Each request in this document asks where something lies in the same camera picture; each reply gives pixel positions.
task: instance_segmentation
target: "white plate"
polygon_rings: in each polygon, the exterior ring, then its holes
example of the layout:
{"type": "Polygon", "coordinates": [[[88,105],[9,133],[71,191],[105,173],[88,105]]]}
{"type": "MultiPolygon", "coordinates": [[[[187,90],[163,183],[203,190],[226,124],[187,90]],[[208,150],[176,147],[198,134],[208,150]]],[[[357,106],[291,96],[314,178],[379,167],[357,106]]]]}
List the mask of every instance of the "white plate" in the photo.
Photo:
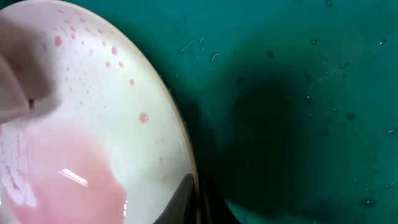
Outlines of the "white plate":
{"type": "Polygon", "coordinates": [[[162,80],[104,19],[61,1],[0,11],[0,53],[34,110],[0,127],[0,223],[152,223],[197,172],[162,80]]]}

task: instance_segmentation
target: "wet surface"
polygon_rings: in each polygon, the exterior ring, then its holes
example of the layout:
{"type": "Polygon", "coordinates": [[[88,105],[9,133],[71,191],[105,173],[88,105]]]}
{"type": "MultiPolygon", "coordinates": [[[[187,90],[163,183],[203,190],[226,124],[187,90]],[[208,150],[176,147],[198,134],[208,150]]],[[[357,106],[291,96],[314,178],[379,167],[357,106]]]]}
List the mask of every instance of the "wet surface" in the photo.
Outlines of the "wet surface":
{"type": "Polygon", "coordinates": [[[74,2],[162,75],[242,223],[398,222],[396,3],[74,2]]]}

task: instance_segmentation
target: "water droplet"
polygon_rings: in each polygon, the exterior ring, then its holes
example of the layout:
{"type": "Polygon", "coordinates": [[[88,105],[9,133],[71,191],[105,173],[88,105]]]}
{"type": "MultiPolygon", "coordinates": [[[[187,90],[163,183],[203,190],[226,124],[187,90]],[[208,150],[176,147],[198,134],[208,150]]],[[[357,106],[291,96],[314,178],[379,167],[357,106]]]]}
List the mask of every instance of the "water droplet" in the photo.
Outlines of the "water droplet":
{"type": "Polygon", "coordinates": [[[312,40],[311,40],[311,44],[312,44],[312,45],[316,45],[317,43],[318,43],[318,39],[312,39],[312,40]]]}
{"type": "Polygon", "coordinates": [[[211,53],[211,54],[209,55],[209,62],[210,62],[210,63],[214,62],[214,61],[216,60],[217,56],[219,56],[218,53],[216,53],[216,52],[211,53]]]}
{"type": "Polygon", "coordinates": [[[352,113],[352,112],[349,112],[349,113],[346,113],[346,117],[347,117],[347,119],[349,119],[350,121],[353,121],[353,120],[355,120],[356,115],[355,115],[354,113],[352,113]]]}
{"type": "Polygon", "coordinates": [[[393,134],[398,134],[398,131],[396,128],[390,129],[387,131],[387,135],[393,135],[393,134]]]}
{"type": "Polygon", "coordinates": [[[387,43],[387,39],[382,39],[381,41],[380,41],[380,45],[385,45],[387,43]]]}
{"type": "Polygon", "coordinates": [[[367,192],[368,194],[372,194],[372,193],[373,193],[373,188],[368,188],[368,189],[366,189],[366,192],[367,192]]]}
{"type": "Polygon", "coordinates": [[[340,68],[341,69],[344,69],[344,68],[346,68],[346,67],[348,67],[349,66],[349,62],[346,62],[346,63],[342,63],[341,65],[340,65],[340,68]]]}
{"type": "Polygon", "coordinates": [[[333,7],[333,0],[325,0],[326,7],[333,7]]]}
{"type": "Polygon", "coordinates": [[[312,98],[310,96],[305,97],[305,103],[306,104],[311,104],[312,103],[312,98]]]}
{"type": "Polygon", "coordinates": [[[348,124],[348,121],[343,121],[343,122],[341,122],[340,126],[345,127],[345,126],[347,126],[347,124],[348,124]]]}
{"type": "Polygon", "coordinates": [[[364,208],[373,208],[377,205],[376,199],[372,197],[365,197],[359,201],[359,206],[364,208]]]}
{"type": "Polygon", "coordinates": [[[269,58],[272,58],[272,57],[274,56],[274,52],[271,51],[271,50],[269,50],[269,51],[267,52],[267,56],[268,56],[269,58]]]}

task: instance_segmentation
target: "pink liquid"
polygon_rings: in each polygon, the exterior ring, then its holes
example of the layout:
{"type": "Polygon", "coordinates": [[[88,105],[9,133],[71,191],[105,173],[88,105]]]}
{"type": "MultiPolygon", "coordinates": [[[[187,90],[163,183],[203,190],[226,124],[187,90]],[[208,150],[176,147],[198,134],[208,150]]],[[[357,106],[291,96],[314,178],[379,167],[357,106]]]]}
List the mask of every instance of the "pink liquid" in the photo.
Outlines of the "pink liquid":
{"type": "Polygon", "coordinates": [[[124,223],[126,191],[114,178],[104,146],[82,125],[46,122],[26,132],[25,149],[21,144],[18,137],[18,167],[3,161],[2,169],[2,194],[21,224],[124,223]]]}

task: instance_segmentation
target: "green surface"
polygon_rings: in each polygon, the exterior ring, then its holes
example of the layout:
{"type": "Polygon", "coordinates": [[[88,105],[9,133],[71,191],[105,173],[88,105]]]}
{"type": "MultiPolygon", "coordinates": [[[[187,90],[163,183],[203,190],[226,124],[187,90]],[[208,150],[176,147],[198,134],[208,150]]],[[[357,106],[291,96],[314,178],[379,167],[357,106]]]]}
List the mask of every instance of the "green surface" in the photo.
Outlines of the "green surface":
{"type": "Polygon", "coordinates": [[[242,223],[398,223],[398,2],[72,2],[162,75],[242,223]]]}

